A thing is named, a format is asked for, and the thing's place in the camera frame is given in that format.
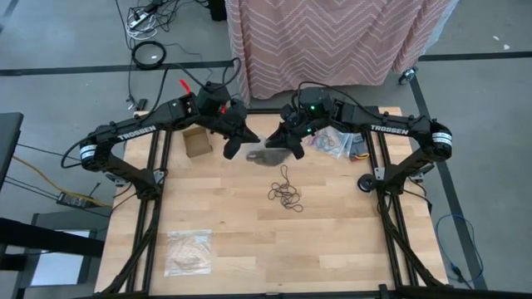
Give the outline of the round black-rimmed lens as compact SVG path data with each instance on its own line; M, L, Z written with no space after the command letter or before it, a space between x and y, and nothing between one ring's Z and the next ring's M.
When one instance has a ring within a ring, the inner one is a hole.
M143 41L133 47L132 62L141 70L154 70L160 67L167 56L165 46L156 41Z

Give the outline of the black desk corner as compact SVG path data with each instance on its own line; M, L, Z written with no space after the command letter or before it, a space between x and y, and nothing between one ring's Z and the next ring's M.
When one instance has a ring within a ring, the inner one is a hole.
M21 133L23 114L0 113L0 191Z

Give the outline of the red rubber bands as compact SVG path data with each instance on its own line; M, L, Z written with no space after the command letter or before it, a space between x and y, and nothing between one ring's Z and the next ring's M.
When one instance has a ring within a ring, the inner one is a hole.
M326 150L329 147L329 141L330 139L326 134L316 134L308 144L318 150Z

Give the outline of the black tape roll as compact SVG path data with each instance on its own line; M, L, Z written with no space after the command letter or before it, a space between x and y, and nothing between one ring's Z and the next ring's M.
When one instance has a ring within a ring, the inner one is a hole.
M371 193L377 186L377 179L373 174L364 174L357 181L358 188L364 193Z

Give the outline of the brown rubber bands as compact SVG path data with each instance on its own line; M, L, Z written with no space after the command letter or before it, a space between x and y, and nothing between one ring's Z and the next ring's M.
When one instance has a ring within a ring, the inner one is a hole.
M271 183L268 199L277 199L285 209L301 213L304 210L304 207L300 203L301 194L290 184L288 166L286 164L280 166L280 174L284 181Z

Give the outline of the white power strip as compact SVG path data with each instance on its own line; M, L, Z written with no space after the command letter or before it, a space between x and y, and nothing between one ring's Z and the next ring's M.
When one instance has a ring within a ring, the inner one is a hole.
M142 11L141 13L138 13L137 11L134 11L130 17L128 18L127 26L130 29L134 29L138 27L142 22L144 22L146 19L150 17L149 13L146 13Z

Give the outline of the black rubber bands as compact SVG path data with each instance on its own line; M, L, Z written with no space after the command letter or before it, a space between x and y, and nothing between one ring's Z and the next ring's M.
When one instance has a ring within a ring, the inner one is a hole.
M292 153L288 149L258 149L246 154L246 160L258 165L274 167L282 164Z

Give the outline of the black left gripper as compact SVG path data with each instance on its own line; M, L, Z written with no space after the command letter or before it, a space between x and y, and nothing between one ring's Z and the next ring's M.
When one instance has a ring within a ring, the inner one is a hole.
M228 111L221 114L226 105ZM247 109L239 100L209 100L207 129L227 138L238 136L243 143L259 143L260 138L245 124Z

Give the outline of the black box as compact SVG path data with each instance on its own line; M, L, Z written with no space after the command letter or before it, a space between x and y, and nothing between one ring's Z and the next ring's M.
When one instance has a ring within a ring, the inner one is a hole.
M216 22L227 20L225 0L207 0L211 19Z

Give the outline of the small open cardboard box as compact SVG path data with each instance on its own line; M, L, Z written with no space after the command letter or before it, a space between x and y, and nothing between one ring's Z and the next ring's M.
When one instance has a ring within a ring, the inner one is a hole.
M185 152L189 158L210 153L213 148L207 129L195 126L182 132Z

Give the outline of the black power adapter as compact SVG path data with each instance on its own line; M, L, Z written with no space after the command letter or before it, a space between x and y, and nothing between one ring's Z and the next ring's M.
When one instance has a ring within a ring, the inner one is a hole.
M72 196L70 194L65 194L61 192L57 198L57 204L71 207L71 208L89 208L91 203L86 199L79 198L77 196Z

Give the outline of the black metal cart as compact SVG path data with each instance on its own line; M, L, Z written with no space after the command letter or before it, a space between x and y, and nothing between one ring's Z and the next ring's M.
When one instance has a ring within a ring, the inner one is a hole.
M0 299L24 299L29 287L37 299L91 297L108 223L100 208L35 213L29 224L0 217L0 273L16 273Z

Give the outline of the pink chevron cloth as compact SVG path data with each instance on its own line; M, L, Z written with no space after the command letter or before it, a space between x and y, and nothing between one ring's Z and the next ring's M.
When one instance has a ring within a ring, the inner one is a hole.
M414 67L460 0L225 0L244 101L303 81L379 86Z

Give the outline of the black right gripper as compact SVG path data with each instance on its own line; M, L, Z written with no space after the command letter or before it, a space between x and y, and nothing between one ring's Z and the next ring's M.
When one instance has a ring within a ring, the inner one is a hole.
M304 105L297 110L285 105L280 116L283 122L266 139L266 148L292 148L292 137L302 139L326 128L330 125L331 109L322 104Z

